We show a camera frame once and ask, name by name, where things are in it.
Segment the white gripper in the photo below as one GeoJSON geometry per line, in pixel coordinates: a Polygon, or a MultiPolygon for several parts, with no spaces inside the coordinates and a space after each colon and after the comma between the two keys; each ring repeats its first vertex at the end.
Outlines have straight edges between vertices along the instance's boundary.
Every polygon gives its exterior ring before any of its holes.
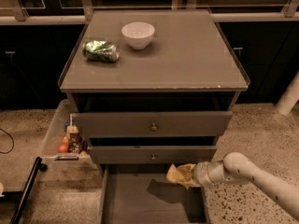
{"type": "Polygon", "coordinates": [[[208,163],[199,162],[196,165],[187,163],[180,165],[177,170],[181,173],[193,173],[192,176],[183,176],[178,180],[178,183],[185,189],[198,188],[200,185],[207,187],[209,185],[209,176],[207,173],[208,163]]]}

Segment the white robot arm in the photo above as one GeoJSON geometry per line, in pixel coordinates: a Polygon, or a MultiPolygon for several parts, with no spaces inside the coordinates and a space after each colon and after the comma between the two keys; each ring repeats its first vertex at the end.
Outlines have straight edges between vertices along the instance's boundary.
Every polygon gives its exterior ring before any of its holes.
{"type": "Polygon", "coordinates": [[[299,188],[267,173],[241,153],[228,153],[221,161],[180,165],[174,172],[174,181],[186,189],[248,181],[299,220],[299,188]]]}

